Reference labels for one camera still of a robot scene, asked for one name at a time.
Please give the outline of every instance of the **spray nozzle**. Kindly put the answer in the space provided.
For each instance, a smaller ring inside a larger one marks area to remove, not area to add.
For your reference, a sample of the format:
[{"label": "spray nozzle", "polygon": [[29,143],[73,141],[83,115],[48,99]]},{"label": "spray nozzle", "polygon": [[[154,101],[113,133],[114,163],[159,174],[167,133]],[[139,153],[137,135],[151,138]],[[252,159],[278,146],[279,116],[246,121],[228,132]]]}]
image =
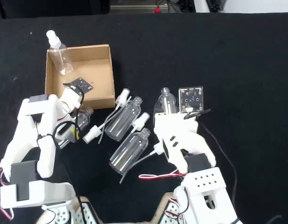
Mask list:
[{"label": "spray nozzle", "polygon": [[57,37],[56,33],[53,30],[49,30],[46,32],[46,36],[49,39],[49,44],[54,49],[59,49],[61,46],[61,41],[59,37]]},{"label": "spray nozzle", "polygon": [[124,105],[124,103],[126,103],[126,101],[127,101],[127,97],[129,95],[129,93],[130,93],[129,89],[124,88],[123,91],[121,92],[121,94],[117,97],[116,104],[118,106]]}]

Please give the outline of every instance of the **red and white wire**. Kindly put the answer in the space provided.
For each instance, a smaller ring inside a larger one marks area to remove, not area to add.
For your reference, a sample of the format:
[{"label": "red and white wire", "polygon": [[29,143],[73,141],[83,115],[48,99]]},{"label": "red and white wire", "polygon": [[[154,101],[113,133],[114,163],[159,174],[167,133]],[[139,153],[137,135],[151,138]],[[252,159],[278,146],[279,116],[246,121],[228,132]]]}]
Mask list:
[{"label": "red and white wire", "polygon": [[1,206],[0,211],[9,221],[11,221],[14,218],[14,212],[12,208],[10,208],[10,214],[8,214]]},{"label": "red and white wire", "polygon": [[185,176],[185,174],[176,173],[178,169],[174,170],[169,174],[162,174],[162,175],[154,175],[154,174],[141,174],[139,175],[139,179],[141,180],[154,180],[166,177],[178,177],[178,176]]},{"label": "red and white wire", "polygon": [[[178,204],[178,202],[177,202],[177,200],[176,200],[175,198],[170,198],[170,199],[169,199],[169,202],[174,203],[174,204],[179,208],[179,210],[180,210],[180,205]],[[167,217],[172,218],[172,219],[177,219],[177,217],[178,217],[178,214],[176,214],[176,213],[174,213],[174,212],[171,212],[171,211],[169,211],[169,210],[165,210],[165,211],[164,211],[164,214],[165,214]],[[185,224],[183,214],[181,215],[181,218],[182,218],[183,224]]]},{"label": "red and white wire", "polygon": [[[4,172],[3,172],[2,167],[0,166],[0,183],[2,186],[6,186],[8,185],[8,183],[4,182],[3,175],[4,175]],[[10,214],[8,214],[6,210],[4,210],[1,206],[0,206],[0,211],[9,221],[11,221],[14,218],[14,212],[12,208],[10,208]]]}]

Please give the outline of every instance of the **bottle neck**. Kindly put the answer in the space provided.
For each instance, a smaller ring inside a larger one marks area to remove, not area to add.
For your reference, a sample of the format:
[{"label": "bottle neck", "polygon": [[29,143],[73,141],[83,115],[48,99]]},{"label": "bottle neck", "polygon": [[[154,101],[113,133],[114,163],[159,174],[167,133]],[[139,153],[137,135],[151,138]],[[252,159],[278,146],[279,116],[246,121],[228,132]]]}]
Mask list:
[{"label": "bottle neck", "polygon": [[133,102],[136,106],[139,106],[143,102],[143,100],[140,97],[135,97],[133,99]]},{"label": "bottle neck", "polygon": [[165,87],[165,88],[162,88],[162,95],[163,96],[167,96],[170,94],[170,89]]},{"label": "bottle neck", "polygon": [[143,128],[143,130],[140,132],[140,135],[142,138],[147,139],[150,135],[150,131],[147,128]]}]

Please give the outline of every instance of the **wire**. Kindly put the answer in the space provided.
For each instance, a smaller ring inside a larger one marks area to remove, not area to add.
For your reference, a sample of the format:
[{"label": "wire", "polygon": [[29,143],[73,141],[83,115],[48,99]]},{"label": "wire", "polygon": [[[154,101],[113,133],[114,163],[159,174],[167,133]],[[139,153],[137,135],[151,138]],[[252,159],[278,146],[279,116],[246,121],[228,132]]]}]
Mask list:
[{"label": "wire", "polygon": [[79,102],[79,107],[77,108],[76,117],[75,117],[76,128],[74,128],[74,139],[75,139],[75,141],[77,141],[77,140],[78,140],[78,139],[77,139],[77,127],[78,127],[77,119],[78,119],[79,109],[81,108],[81,106],[82,106],[82,104],[83,104],[83,102],[84,102],[84,92],[83,92],[83,90],[82,90],[79,86],[77,86],[77,85],[70,84],[70,83],[63,83],[63,85],[66,86],[66,87],[68,87],[68,88],[70,88],[70,89],[72,89],[72,90],[74,90],[74,87],[75,87],[75,88],[78,89],[79,92],[82,94],[82,98],[81,98],[81,100],[80,100],[80,102]]},{"label": "wire", "polygon": [[235,209],[235,197],[236,197],[236,187],[237,187],[237,172],[236,172],[235,166],[233,165],[232,161],[229,159],[227,154],[223,151],[223,149],[222,149],[221,145],[219,144],[217,138],[211,133],[211,131],[205,126],[205,124],[203,122],[200,121],[200,124],[205,129],[205,131],[213,138],[213,140],[215,141],[215,143],[218,146],[219,150],[224,155],[224,157],[228,160],[229,164],[232,167],[232,170],[234,172],[234,185],[233,185],[233,189],[232,189],[232,204],[233,204],[233,207]]},{"label": "wire", "polygon": [[200,115],[203,115],[203,114],[206,114],[208,112],[210,112],[211,109],[207,109],[207,110],[204,110],[204,111],[198,111],[198,112],[189,112],[187,113],[185,116],[184,116],[184,120],[186,119],[189,119],[189,118],[192,118],[192,117],[197,117],[197,116],[200,116]]},{"label": "wire", "polygon": [[[105,121],[103,122],[105,125],[108,121],[108,119],[116,112],[117,110],[113,110],[113,112],[111,112],[105,119]],[[100,135],[100,138],[99,138],[99,141],[98,141],[98,144],[101,143],[101,140],[102,140],[102,137],[103,137],[103,133],[105,132],[105,125],[102,127],[102,131],[101,131],[101,135]]]},{"label": "wire", "polygon": [[4,174],[4,172],[1,171],[1,172],[0,172],[0,183],[1,183],[2,186],[6,186],[6,185],[8,185],[9,183],[6,183],[6,182],[3,180],[3,174]]},{"label": "wire", "polygon": [[138,161],[136,161],[133,165],[131,165],[131,167],[124,173],[124,175],[122,176],[121,180],[120,180],[120,184],[123,182],[125,176],[127,175],[128,171],[131,170],[135,165],[137,165],[138,163],[142,162],[143,160],[145,160],[146,158],[152,156],[154,154],[148,154],[148,155],[145,155],[144,157],[140,158]]},{"label": "wire", "polygon": [[159,6],[162,4],[163,0],[160,0],[159,4],[157,4],[157,1],[158,1],[158,0],[155,0],[155,4],[156,4],[156,6],[159,8]]},{"label": "wire", "polygon": [[61,101],[60,103],[65,103],[67,105],[68,110],[66,111],[66,114],[64,115],[64,117],[57,119],[57,121],[63,120],[67,116],[67,114],[69,114],[69,110],[70,110],[70,108],[66,102]]},{"label": "wire", "polygon": [[80,129],[80,127],[77,125],[76,122],[73,122],[73,121],[71,121],[71,120],[66,120],[66,121],[63,121],[63,122],[59,123],[59,124],[55,127],[55,129],[54,129],[54,131],[53,131],[53,133],[52,133],[52,136],[53,136],[54,138],[55,138],[55,136],[56,136],[56,131],[57,131],[57,129],[58,129],[61,125],[63,125],[63,124],[72,124],[72,125],[75,126],[74,129],[75,129],[75,130],[77,129],[78,132],[81,133],[81,129]]},{"label": "wire", "polygon": [[6,210],[4,210],[4,209],[0,206],[0,211],[1,211],[1,213],[2,213],[9,221],[11,221],[11,220],[14,218],[14,212],[13,212],[13,209],[12,209],[12,208],[10,208],[9,210],[10,210],[10,214],[8,214],[8,213],[6,212]]},{"label": "wire", "polygon": [[178,176],[185,176],[185,174],[175,173],[178,169],[174,170],[169,174],[162,174],[162,175],[154,175],[154,174],[141,174],[139,175],[139,179],[141,180],[154,180],[166,177],[178,177]]},{"label": "wire", "polygon": [[52,223],[55,220],[56,213],[53,210],[50,210],[50,209],[47,209],[47,211],[51,211],[51,212],[53,212],[55,214],[54,218],[49,223],[46,223],[46,224],[50,224],[50,223]]},{"label": "wire", "polygon": [[265,224],[271,224],[271,223],[273,223],[275,220],[277,220],[277,219],[282,219],[283,218],[283,216],[281,216],[281,215],[276,215],[276,216],[274,216],[274,217],[272,217],[271,219],[269,219]]},{"label": "wire", "polygon": [[[43,136],[43,137],[46,137],[46,136],[51,136],[51,137],[52,137],[52,140],[54,141],[54,144],[55,144],[55,146],[56,146],[56,152],[57,152],[59,158],[61,159],[61,153],[60,153],[61,149],[60,149],[60,146],[59,146],[57,140],[55,139],[54,135],[47,134],[47,135],[45,135],[45,136]],[[79,207],[80,207],[80,210],[81,210],[81,213],[82,213],[82,217],[83,217],[83,222],[84,222],[84,224],[87,224],[86,218],[85,218],[85,216],[84,216],[84,209],[83,209],[83,206],[82,206],[82,202],[81,202],[81,200],[80,200],[80,196],[79,196],[79,194],[77,193],[77,191],[75,190],[74,184],[73,184],[73,182],[72,182],[72,180],[71,180],[71,178],[70,178],[70,175],[69,175],[69,173],[68,173],[68,171],[67,171],[67,168],[66,168],[65,163],[64,163],[62,160],[61,160],[61,162],[62,162],[62,164],[63,164],[63,166],[64,166],[64,170],[65,170],[65,173],[66,173],[66,175],[67,175],[67,177],[68,177],[68,179],[69,179],[69,182],[72,184],[72,187],[73,187],[73,189],[74,189],[74,191],[75,191],[75,193],[76,193],[77,200],[78,200],[78,204],[79,204]]]},{"label": "wire", "polygon": [[186,206],[186,209],[184,210],[184,211],[182,211],[182,212],[180,212],[179,214],[178,214],[178,216],[177,216],[177,222],[178,222],[178,224],[180,224],[179,223],[179,216],[181,216],[183,213],[185,213],[188,209],[189,209],[189,207],[190,207],[190,198],[189,198],[189,194],[188,194],[188,192],[187,192],[187,189],[184,187],[184,191],[185,191],[185,193],[186,193],[186,197],[187,197],[187,206]]}]

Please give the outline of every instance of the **white spray cap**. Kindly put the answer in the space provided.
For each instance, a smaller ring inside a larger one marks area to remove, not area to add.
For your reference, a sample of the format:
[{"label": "white spray cap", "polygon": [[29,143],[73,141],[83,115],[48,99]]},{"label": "white spray cap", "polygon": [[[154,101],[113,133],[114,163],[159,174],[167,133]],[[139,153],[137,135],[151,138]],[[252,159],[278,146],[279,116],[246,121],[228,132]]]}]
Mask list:
[{"label": "white spray cap", "polygon": [[59,49],[62,43],[56,33],[53,30],[49,30],[46,32],[46,36],[49,39],[50,46],[54,49]]},{"label": "white spray cap", "polygon": [[94,138],[101,135],[101,133],[101,130],[96,125],[94,125],[90,129],[90,131],[83,137],[83,140],[85,141],[85,143],[89,144]]},{"label": "white spray cap", "polygon": [[133,122],[133,129],[140,131],[144,127],[146,121],[150,118],[150,115],[146,112]]},{"label": "white spray cap", "polygon": [[121,94],[117,97],[116,104],[119,106],[123,105],[127,101],[129,93],[130,93],[129,89],[124,88]]}]

